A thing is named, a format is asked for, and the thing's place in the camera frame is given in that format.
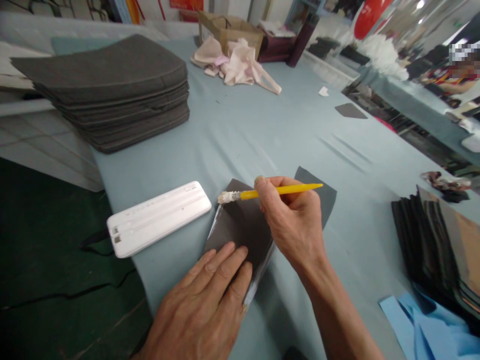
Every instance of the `cardboard box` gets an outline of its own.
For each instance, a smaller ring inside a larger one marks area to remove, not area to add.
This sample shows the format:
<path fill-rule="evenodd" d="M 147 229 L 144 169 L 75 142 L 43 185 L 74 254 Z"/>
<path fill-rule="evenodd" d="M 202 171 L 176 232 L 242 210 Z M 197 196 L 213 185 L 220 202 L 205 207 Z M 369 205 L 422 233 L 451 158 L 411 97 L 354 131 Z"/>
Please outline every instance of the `cardboard box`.
<path fill-rule="evenodd" d="M 203 44 L 210 35 L 213 35 L 220 43 L 223 53 L 228 56 L 227 43 L 244 38 L 247 40 L 248 46 L 255 48 L 255 60 L 259 57 L 264 32 L 239 17 L 199 11 L 198 27 L 200 44 Z"/>

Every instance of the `light blue table cover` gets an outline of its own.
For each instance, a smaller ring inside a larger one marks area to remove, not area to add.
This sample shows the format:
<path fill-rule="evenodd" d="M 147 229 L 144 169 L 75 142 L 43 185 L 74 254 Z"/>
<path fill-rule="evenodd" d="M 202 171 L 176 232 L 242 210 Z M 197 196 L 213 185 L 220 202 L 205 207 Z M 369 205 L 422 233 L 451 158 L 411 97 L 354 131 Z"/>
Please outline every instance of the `light blue table cover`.
<path fill-rule="evenodd" d="M 444 115 L 446 111 L 453 109 L 439 97 L 421 84 L 385 76 L 372 67 L 364 66 L 358 71 L 360 72 L 358 80 L 362 84 L 371 87 L 393 108 L 427 130 L 457 154 L 472 164 L 480 166 L 480 153 L 472 152 L 462 146 L 462 141 L 471 134 Z"/>
<path fill-rule="evenodd" d="M 63 45 L 56 44 L 58 54 L 67 53 Z M 189 121 L 111 155 L 93 150 L 114 213 L 193 180 L 213 204 L 208 214 L 133 256 L 152 314 L 200 257 L 217 196 L 232 178 L 253 184 L 258 175 L 293 177 L 302 166 L 338 191 L 324 230 L 328 257 L 385 358 L 402 359 L 378 305 L 410 290 L 390 202 L 414 193 L 417 184 L 429 189 L 420 173 L 442 169 L 370 115 L 342 117 L 335 106 L 349 100 L 335 90 L 319 96 L 325 84 L 302 64 L 264 65 L 283 88 L 274 95 L 205 75 L 189 62 L 192 39 L 162 45 L 187 62 Z M 82 49 L 77 44 L 76 51 Z M 480 198 L 469 195 L 472 200 L 454 208 L 479 222 Z M 307 293 L 276 250 L 230 359 L 281 359 L 292 345 L 309 359 L 326 359 Z"/>

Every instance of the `white power bank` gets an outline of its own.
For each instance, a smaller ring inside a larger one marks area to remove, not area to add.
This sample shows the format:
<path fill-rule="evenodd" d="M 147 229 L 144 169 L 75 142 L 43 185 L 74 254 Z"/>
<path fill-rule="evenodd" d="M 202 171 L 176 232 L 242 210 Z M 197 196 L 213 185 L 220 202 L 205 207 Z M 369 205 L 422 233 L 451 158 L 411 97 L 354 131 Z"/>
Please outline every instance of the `white power bank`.
<path fill-rule="evenodd" d="M 127 258 L 199 218 L 212 208 L 198 181 L 154 197 L 108 218 L 117 258 Z"/>

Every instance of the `stack of gray fabric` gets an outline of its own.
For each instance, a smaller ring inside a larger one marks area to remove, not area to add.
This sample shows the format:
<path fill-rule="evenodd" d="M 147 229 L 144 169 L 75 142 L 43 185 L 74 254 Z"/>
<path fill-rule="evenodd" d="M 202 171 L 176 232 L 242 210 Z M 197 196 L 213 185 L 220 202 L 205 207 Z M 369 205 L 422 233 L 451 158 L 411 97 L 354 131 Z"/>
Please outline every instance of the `stack of gray fabric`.
<path fill-rule="evenodd" d="M 71 55 L 12 58 L 12 64 L 102 153 L 189 118 L 185 62 L 141 35 Z"/>

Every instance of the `right hand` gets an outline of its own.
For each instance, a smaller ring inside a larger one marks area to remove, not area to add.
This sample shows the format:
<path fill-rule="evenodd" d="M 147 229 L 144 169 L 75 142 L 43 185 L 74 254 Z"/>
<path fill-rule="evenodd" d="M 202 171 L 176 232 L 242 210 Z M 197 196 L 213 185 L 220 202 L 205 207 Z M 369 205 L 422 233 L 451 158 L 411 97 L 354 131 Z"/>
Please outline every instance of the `right hand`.
<path fill-rule="evenodd" d="M 326 259 L 320 197 L 313 191 L 279 195 L 276 187 L 298 185 L 285 176 L 255 179 L 260 209 L 265 214 L 275 244 L 292 266 Z"/>

